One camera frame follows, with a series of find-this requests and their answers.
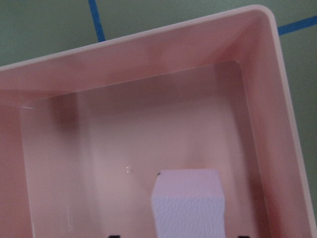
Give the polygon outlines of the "pink foam block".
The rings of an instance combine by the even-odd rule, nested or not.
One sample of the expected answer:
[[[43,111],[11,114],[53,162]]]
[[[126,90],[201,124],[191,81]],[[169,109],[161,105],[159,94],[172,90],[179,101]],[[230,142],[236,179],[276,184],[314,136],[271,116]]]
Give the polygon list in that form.
[[[216,170],[161,170],[151,205],[158,238],[225,237],[225,196]]]

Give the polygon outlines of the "pink plastic bin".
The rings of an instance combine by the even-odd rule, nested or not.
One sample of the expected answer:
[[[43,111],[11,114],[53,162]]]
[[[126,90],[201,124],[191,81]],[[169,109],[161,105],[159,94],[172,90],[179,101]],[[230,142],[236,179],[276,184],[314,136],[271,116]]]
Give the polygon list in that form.
[[[228,238],[316,237],[269,8],[1,67],[1,237],[154,238],[154,183],[187,169],[218,171]]]

